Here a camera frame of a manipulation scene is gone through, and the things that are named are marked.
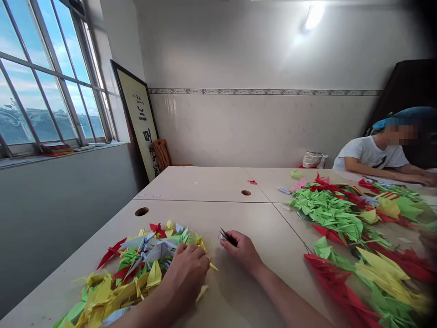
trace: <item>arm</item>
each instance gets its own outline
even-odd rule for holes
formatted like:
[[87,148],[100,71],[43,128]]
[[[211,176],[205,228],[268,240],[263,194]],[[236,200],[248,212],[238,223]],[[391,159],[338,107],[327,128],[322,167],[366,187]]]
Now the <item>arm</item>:
[[354,157],[345,157],[345,167],[346,167],[346,170],[348,170],[348,171],[353,171],[353,172],[360,173],[360,174],[373,175],[373,176],[377,176],[377,177],[381,177],[381,178],[388,178],[388,179],[399,180],[399,181],[404,181],[404,182],[420,183],[423,185],[432,185],[432,181],[430,178],[422,176],[422,175],[418,175],[417,173],[404,172],[404,173],[406,173],[406,174],[404,174],[404,173],[398,173],[398,172],[393,172],[393,171],[374,169],[373,167],[361,164],[359,159],[354,158]]
[[159,286],[110,328],[170,327],[196,303],[208,269],[202,248],[179,244]]
[[404,166],[400,166],[395,169],[405,174],[421,175],[422,177],[430,179],[431,180],[430,182],[432,182],[432,185],[434,187],[437,185],[437,173],[435,172],[426,171],[412,164],[406,164]]
[[333,327],[261,261],[249,237],[237,231],[227,233],[237,240],[238,245],[234,247],[223,239],[220,240],[221,245],[239,260],[261,285],[288,327]]

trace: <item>white t-shirt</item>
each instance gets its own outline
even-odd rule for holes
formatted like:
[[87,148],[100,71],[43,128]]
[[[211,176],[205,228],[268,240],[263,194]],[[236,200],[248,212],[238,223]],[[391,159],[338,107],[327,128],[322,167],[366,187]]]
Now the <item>white t-shirt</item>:
[[385,150],[381,150],[376,145],[372,136],[349,141],[338,154],[332,168],[345,170],[345,157],[359,159],[360,164],[375,169],[382,169],[385,166],[400,167],[409,164],[402,146],[387,146]]

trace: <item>framed picture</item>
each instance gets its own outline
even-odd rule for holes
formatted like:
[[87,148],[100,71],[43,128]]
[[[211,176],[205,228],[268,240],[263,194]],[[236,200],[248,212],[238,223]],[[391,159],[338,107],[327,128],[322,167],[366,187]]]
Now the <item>framed picture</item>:
[[149,182],[159,174],[152,142],[159,139],[147,84],[111,60],[124,111]]

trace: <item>light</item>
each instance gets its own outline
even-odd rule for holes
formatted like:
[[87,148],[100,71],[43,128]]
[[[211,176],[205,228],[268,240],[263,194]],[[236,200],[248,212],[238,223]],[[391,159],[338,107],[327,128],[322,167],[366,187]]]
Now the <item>light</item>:
[[325,3],[323,1],[314,2],[308,10],[308,18],[305,22],[305,29],[307,31],[314,29],[322,20],[324,12]]

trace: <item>pink paper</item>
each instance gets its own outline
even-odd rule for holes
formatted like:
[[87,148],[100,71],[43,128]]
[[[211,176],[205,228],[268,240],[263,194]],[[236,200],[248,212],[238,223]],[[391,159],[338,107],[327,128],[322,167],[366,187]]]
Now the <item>pink paper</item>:
[[305,187],[305,185],[306,185],[306,179],[302,178],[295,184],[293,188],[290,189],[290,192],[302,189],[303,187]]

